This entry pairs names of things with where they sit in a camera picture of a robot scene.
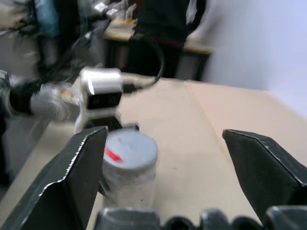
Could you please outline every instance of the red label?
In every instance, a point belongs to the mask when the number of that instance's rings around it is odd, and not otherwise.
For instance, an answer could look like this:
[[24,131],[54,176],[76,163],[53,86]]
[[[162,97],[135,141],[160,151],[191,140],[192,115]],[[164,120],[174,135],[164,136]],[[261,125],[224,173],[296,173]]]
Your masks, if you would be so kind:
[[106,154],[107,154],[107,156],[109,156],[114,161],[121,161],[122,160],[122,158],[119,155],[116,155],[110,149],[106,150]]

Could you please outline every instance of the cable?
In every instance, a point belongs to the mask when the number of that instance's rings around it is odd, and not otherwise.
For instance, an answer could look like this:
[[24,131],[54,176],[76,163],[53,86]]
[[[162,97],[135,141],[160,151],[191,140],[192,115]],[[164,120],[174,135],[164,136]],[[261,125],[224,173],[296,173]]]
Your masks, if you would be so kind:
[[123,84],[123,92],[124,93],[133,93],[133,92],[136,92],[138,90],[144,90],[144,89],[148,89],[148,88],[152,87],[162,78],[164,70],[165,70],[164,54],[162,52],[162,49],[158,45],[158,43],[153,38],[151,38],[147,35],[144,35],[144,34],[136,33],[133,36],[133,39],[138,39],[138,40],[145,39],[148,42],[148,44],[153,48],[153,50],[157,53],[158,58],[160,59],[160,70],[159,70],[157,76],[154,78],[154,81],[152,81],[148,84],[136,85],[133,82],[124,83]]

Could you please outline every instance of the jar lid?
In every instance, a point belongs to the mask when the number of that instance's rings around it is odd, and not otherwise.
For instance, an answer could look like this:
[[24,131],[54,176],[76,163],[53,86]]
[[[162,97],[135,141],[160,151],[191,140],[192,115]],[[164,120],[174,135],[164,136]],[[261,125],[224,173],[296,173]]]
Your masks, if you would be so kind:
[[121,129],[106,140],[103,169],[137,172],[155,166],[158,146],[155,140],[133,129]]

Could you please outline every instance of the wooden table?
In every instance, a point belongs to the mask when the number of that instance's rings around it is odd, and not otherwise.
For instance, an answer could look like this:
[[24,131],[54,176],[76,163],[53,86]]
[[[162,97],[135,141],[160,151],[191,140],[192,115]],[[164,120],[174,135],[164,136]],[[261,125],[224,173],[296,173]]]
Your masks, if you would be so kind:
[[[238,215],[257,219],[238,183],[222,139],[223,129],[270,136],[307,165],[306,121],[266,92],[162,80],[149,90],[125,97],[119,110],[124,123],[139,122],[141,131],[157,141],[153,208],[162,223],[183,215],[198,224],[199,214],[211,207],[221,209],[230,220]],[[0,203],[0,225],[72,135],[72,125],[48,126]],[[93,229],[101,207],[102,196],[97,194],[87,229]]]
[[[114,68],[116,65],[116,54],[118,48],[127,46],[129,39],[134,31],[130,24],[119,24],[113,22],[105,32],[105,40],[107,42],[106,67]],[[201,81],[205,65],[208,58],[213,53],[213,49],[204,44],[188,39],[184,47],[184,56],[195,57],[199,60],[199,65],[193,80]]]

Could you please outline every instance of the desk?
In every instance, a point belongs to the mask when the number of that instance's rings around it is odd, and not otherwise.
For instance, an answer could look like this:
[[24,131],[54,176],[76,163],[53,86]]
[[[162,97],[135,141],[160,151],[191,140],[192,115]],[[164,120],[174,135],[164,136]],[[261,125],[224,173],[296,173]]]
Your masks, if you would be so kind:
[[[231,220],[257,218],[245,198],[221,132],[242,129],[269,135],[307,165],[307,124],[266,92],[162,80],[127,96],[119,108],[123,122],[139,122],[159,148],[153,208],[164,223],[184,215],[195,224],[206,208],[221,209]],[[34,180],[73,135],[72,125],[50,124],[0,203],[0,225]],[[97,195],[88,228],[101,208]]]
[[[115,22],[109,26],[104,36],[107,42],[107,53],[105,58],[107,68],[116,67],[116,53],[118,52],[118,48],[127,46],[132,35],[133,30],[130,24],[118,25],[118,23]],[[211,53],[213,53],[212,48],[192,39],[187,40],[183,55],[195,57],[199,60],[199,65],[193,80],[201,81],[206,62]]]

